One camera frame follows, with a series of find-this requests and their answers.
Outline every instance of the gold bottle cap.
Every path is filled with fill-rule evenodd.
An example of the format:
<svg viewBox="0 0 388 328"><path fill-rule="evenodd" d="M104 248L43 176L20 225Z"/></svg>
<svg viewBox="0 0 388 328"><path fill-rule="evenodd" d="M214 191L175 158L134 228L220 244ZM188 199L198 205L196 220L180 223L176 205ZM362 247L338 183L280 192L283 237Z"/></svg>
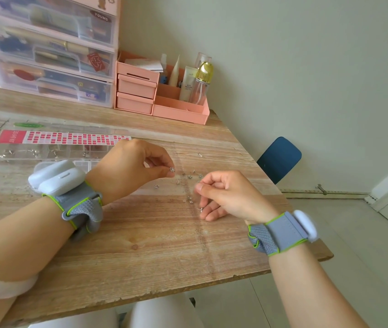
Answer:
<svg viewBox="0 0 388 328"><path fill-rule="evenodd" d="M207 84L211 83L213 75L213 65L210 62L203 62L200 68L197 71L195 78L200 82L205 82Z"/></svg>

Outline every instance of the human hand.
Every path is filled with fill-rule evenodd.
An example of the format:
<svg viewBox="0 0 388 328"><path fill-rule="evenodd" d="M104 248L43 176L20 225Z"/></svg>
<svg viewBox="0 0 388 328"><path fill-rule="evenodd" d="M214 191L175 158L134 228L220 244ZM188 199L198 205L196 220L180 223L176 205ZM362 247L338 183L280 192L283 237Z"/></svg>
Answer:
<svg viewBox="0 0 388 328"><path fill-rule="evenodd" d="M201 195L202 220L214 221L232 214L246 220L247 224L254 224L266 223L279 215L240 171L208 173L196 184L195 191Z"/></svg>
<svg viewBox="0 0 388 328"><path fill-rule="evenodd" d="M103 205L123 198L147 182L174 177L174 163L168 152L144 140L120 140L87 173L86 181L103 195Z"/></svg>

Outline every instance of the red and white checkered label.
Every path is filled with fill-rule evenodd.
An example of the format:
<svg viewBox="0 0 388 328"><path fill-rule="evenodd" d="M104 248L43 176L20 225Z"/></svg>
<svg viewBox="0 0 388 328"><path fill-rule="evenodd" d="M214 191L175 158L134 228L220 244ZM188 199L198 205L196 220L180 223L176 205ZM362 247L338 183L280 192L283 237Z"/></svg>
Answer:
<svg viewBox="0 0 388 328"><path fill-rule="evenodd" d="M61 145L110 145L130 136L98 135L94 133L69 133L48 131L2 130L0 144L61 144Z"/></svg>

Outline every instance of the pink desk organizer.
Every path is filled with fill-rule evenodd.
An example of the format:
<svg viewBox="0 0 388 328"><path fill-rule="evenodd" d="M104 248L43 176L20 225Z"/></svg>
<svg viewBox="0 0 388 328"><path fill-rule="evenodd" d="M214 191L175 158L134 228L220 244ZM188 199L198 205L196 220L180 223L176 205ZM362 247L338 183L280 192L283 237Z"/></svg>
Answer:
<svg viewBox="0 0 388 328"><path fill-rule="evenodd" d="M209 117L208 100L203 105L179 100L180 88L158 84L159 74L123 63L143 57L122 51L116 63L115 109L205 125ZM170 73L173 67L167 65ZM179 69L179 81L184 69Z"/></svg>

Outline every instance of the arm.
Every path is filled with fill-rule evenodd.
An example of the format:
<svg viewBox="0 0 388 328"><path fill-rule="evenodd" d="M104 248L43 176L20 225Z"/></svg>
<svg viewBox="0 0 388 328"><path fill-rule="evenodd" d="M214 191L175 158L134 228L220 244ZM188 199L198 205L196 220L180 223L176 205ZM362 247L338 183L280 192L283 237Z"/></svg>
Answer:
<svg viewBox="0 0 388 328"><path fill-rule="evenodd" d="M142 140L120 141L86 176L109 204L143 184L173 177L174 163L164 148ZM74 231L48 197L40 198L0 220L0 281L23 281L39 273ZM0 300L0 321L13 302Z"/></svg>
<svg viewBox="0 0 388 328"><path fill-rule="evenodd" d="M239 171L209 173L196 192L203 207L200 218L207 221L230 213L248 225L266 223L281 213ZM269 262L291 327L368 328L306 243L271 256Z"/></svg>

